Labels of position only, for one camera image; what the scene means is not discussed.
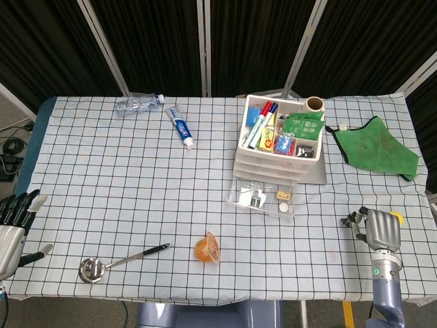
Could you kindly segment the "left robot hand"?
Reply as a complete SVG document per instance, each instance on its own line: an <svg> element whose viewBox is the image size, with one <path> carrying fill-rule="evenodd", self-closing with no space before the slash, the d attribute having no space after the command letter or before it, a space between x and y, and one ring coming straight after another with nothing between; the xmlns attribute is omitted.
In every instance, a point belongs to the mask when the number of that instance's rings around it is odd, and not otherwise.
<svg viewBox="0 0 437 328"><path fill-rule="evenodd" d="M23 249L36 214L47 200L38 189L31 193L11 195L1 200L1 280L15 274L17 268L43 259L52 244L24 255Z"/></svg>

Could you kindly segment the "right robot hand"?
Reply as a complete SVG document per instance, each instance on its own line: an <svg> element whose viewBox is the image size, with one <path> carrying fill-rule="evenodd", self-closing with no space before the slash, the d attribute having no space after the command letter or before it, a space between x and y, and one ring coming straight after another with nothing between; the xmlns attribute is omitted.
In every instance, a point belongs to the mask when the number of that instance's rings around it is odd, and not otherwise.
<svg viewBox="0 0 437 328"><path fill-rule="evenodd" d="M358 212L341 219L341 223L351 228L353 236L374 251L385 249L395 253L400 249L399 218L391 213L362 206Z"/></svg>

